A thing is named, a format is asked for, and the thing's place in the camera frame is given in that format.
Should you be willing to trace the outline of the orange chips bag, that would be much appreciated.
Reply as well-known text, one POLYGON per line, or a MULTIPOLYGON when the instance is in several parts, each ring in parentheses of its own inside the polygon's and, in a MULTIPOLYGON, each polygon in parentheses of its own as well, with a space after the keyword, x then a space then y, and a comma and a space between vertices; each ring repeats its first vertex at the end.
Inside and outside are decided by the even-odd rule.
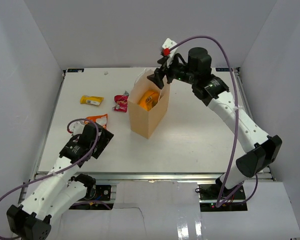
POLYGON ((95 122, 96 124, 101 125, 104 129, 107 129, 108 123, 108 114, 103 115, 95 115, 95 116, 88 116, 86 119, 95 122))

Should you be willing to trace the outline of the large orange gummy bag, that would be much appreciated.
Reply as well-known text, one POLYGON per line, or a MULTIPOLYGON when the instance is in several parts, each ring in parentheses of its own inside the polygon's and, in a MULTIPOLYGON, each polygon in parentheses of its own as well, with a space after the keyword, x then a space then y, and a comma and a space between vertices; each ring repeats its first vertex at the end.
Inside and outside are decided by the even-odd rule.
POLYGON ((159 97, 159 92, 147 90, 140 98, 138 105, 149 112, 158 103, 159 97))

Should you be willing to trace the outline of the small yellow snack packet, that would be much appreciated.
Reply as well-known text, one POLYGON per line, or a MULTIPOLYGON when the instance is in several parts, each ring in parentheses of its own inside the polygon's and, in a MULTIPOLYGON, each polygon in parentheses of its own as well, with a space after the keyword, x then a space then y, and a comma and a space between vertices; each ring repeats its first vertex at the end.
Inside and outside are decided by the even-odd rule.
POLYGON ((93 106, 99 106, 102 101, 104 100, 103 97, 100 96, 89 96, 89 95, 83 95, 80 98, 80 104, 87 104, 87 105, 93 105, 93 106))

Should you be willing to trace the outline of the red candy packet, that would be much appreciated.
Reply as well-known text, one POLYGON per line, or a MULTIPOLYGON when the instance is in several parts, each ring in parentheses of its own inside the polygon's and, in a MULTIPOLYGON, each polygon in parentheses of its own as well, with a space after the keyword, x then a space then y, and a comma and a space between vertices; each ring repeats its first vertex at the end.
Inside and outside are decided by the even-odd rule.
POLYGON ((115 105, 112 108, 116 112, 126 113, 128 111, 128 98, 129 92, 125 91, 123 94, 115 95, 114 102, 115 105))

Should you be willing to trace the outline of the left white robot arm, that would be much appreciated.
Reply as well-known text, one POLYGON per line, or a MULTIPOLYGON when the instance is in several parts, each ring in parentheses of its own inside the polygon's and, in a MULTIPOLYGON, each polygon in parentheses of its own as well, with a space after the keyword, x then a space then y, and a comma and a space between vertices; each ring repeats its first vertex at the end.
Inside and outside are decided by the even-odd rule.
POLYGON ((75 131, 59 152, 50 177, 41 181, 19 206, 7 210, 10 230, 23 240, 45 240, 53 222, 77 201, 94 202, 96 180, 77 172, 90 158, 97 159, 113 137, 98 123, 88 123, 75 131))

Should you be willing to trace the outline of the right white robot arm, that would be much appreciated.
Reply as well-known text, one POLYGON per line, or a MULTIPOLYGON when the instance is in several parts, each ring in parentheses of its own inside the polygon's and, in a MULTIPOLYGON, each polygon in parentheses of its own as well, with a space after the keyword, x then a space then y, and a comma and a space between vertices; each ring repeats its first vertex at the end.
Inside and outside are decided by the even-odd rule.
POLYGON ((170 84, 173 80, 191 85, 193 94, 211 111, 217 114, 234 134, 234 143, 240 143, 245 154, 233 160, 231 167, 216 181, 216 195, 226 200, 234 189, 245 180, 272 164, 282 146, 278 135, 270 136, 257 126, 227 84, 212 73, 212 58, 202 47, 188 51, 188 61, 176 52, 174 47, 164 47, 159 68, 147 76, 157 87, 164 87, 164 79, 170 84))

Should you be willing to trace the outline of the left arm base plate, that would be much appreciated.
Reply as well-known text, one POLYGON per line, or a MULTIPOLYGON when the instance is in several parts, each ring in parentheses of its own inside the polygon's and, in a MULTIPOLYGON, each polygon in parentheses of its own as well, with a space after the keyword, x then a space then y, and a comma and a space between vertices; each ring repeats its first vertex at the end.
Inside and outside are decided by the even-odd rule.
POLYGON ((111 210, 113 207, 112 203, 107 203, 111 200, 111 185, 96 185, 90 194, 87 194, 80 201, 88 201, 84 205, 80 205, 79 209, 87 210, 111 210))

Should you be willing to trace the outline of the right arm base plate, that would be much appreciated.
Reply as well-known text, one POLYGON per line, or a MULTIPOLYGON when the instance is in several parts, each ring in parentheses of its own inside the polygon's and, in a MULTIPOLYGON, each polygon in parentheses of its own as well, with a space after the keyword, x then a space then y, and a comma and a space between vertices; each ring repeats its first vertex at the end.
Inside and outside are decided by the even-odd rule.
POLYGON ((218 213, 218 212, 246 212, 247 204, 242 203, 246 199, 243 186, 231 195, 220 207, 216 207, 219 195, 218 186, 214 184, 199 184, 194 190, 199 197, 199 206, 201 213, 218 213))

